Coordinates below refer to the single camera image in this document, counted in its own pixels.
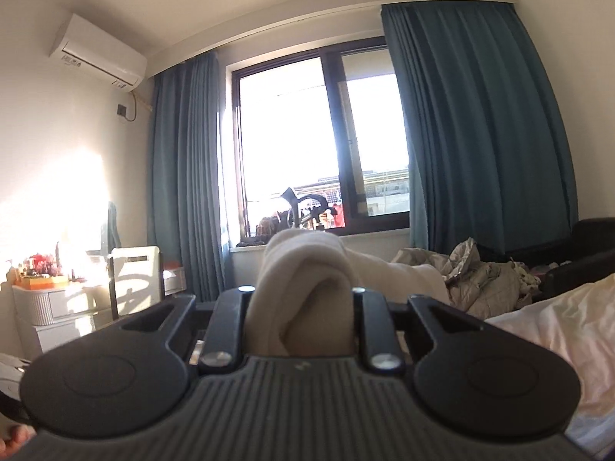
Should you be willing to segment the person's right hand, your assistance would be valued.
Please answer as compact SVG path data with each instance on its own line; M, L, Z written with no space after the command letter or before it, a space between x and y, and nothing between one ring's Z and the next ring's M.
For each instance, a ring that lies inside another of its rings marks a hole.
M34 435L33 427L26 425L12 427L8 438L0 439L0 459L6 460L15 455Z

